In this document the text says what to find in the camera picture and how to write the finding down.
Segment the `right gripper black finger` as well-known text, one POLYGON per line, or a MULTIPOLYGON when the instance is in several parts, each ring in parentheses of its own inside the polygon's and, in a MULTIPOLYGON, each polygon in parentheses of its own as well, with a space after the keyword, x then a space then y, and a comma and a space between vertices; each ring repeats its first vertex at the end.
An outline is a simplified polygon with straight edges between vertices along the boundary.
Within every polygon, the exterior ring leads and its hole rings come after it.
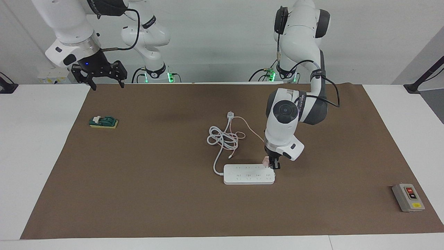
POLYGON ((73 74, 74 78, 78 83, 87 84, 90 86, 90 88, 93 91, 96 91, 97 86, 95 82, 93 81, 93 76, 87 73, 86 76, 82 74, 82 68, 80 65, 72 65, 71 67, 71 73, 73 74))
POLYGON ((121 61, 115 61, 111 64, 111 78, 118 81, 118 84, 123 89, 124 81, 127 79, 128 73, 121 61))

